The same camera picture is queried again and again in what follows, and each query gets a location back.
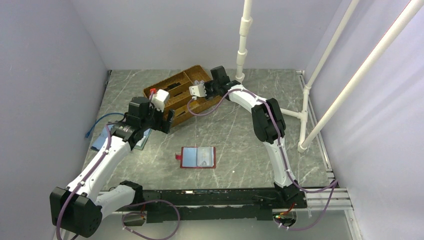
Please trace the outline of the red leather card holder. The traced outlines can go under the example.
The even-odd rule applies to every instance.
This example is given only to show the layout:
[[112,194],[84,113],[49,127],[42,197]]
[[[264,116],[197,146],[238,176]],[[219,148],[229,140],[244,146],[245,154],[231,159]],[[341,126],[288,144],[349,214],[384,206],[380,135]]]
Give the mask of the red leather card holder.
[[217,166],[214,146],[185,146],[175,154],[182,169],[215,169]]

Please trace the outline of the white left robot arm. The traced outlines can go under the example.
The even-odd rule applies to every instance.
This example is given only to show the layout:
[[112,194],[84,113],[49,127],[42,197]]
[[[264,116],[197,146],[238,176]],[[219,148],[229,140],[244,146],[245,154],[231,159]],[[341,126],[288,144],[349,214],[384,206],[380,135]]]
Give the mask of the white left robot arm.
[[114,211],[122,207],[137,210],[143,205],[143,187],[128,180],[105,195],[100,191],[146,130],[169,133],[175,114],[169,110],[164,119],[169,98],[165,93],[133,97],[122,120],[105,124],[106,140],[86,168],[65,188],[56,187],[51,192],[51,218],[58,240],[61,230],[74,233],[76,238],[89,238]]

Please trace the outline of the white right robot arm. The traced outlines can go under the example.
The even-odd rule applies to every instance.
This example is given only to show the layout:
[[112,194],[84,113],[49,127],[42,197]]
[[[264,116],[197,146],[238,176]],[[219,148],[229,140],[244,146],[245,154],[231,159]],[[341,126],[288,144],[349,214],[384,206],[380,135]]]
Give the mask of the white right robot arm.
[[305,194],[297,187],[297,180],[287,160],[285,147],[286,123],[279,103],[274,98],[263,98],[246,89],[237,80],[230,80],[223,66],[210,70],[212,80],[204,84],[206,99],[221,96],[251,113],[253,131],[269,155],[274,175],[276,203],[287,208],[304,205]]

